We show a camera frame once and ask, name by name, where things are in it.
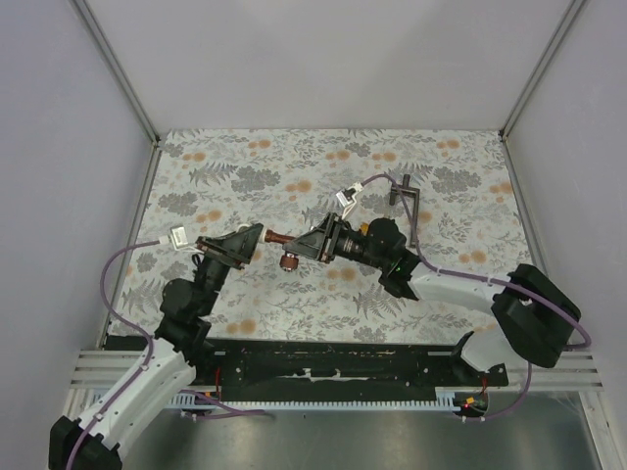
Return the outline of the brown faucet with chrome cap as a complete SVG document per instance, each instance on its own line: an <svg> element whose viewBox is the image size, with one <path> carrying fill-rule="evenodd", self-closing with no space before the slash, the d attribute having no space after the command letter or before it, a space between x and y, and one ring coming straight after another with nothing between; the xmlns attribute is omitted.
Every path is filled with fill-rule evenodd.
<svg viewBox="0 0 627 470"><path fill-rule="evenodd" d="M279 260L279 266L284 271L293 272L298 268L298 256L287 250L287 245L293 240L292 236L279 234L270 229L266 229L262 238L265 243L277 244L281 246L283 254Z"/></svg>

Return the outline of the white pipe elbow fitting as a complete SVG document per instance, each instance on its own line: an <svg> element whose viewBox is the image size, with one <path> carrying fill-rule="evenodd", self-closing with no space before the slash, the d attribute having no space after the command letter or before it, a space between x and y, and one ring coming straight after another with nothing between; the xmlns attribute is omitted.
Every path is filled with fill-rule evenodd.
<svg viewBox="0 0 627 470"><path fill-rule="evenodd" d="M244 235L255 237L258 243L263 244L265 242L267 229L261 223L241 224L237 228L237 233L243 233Z"/></svg>

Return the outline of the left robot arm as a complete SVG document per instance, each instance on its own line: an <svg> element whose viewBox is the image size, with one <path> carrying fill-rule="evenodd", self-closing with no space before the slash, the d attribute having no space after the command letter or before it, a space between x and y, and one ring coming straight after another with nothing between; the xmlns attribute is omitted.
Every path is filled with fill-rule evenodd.
<svg viewBox="0 0 627 470"><path fill-rule="evenodd" d="M215 238L188 243L183 227L155 240L188 252L198 262L192 280L175 278L163 290L162 320L155 333L137 332L145 349L115 385L78 417L60 417L50 431L51 469L120 469L130 449L168 402L192 382L215 376L206 321L230 270L251 262L265 228L242 225Z"/></svg>

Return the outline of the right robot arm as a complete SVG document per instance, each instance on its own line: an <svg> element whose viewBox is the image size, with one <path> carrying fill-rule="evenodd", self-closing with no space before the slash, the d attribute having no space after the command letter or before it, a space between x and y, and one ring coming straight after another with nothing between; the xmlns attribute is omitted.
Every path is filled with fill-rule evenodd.
<svg viewBox="0 0 627 470"><path fill-rule="evenodd" d="M319 262L342 258L373 267L380 272L384 290L399 299L448 303L493 315L496 327L464 335L449 360L450 376L460 385L471 385L508 361L556 366L581 313L539 269L521 264L506 281L469 279L443 268L430 269L406 243L392 219L376 218L359 231L329 213L284 249Z"/></svg>

